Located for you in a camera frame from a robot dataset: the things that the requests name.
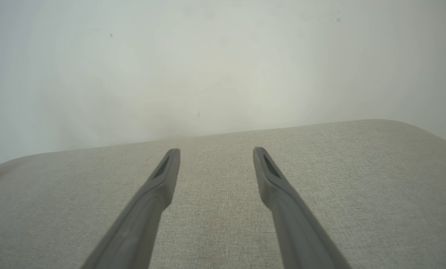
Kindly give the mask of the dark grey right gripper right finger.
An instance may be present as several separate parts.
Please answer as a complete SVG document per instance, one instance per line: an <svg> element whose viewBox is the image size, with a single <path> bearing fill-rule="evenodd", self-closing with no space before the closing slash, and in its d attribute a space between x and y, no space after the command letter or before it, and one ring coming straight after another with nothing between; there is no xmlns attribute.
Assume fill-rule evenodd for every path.
<svg viewBox="0 0 446 269"><path fill-rule="evenodd" d="M349 269L346 258L264 148L254 148L253 163L261 200L272 213L284 268Z"/></svg>

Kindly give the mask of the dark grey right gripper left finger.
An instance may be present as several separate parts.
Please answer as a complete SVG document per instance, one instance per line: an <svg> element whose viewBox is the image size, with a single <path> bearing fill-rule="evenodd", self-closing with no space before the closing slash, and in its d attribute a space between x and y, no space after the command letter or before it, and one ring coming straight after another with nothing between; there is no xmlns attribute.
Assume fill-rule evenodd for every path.
<svg viewBox="0 0 446 269"><path fill-rule="evenodd" d="M83 269L147 269L163 211L171 204L180 150L170 149L91 252Z"/></svg>

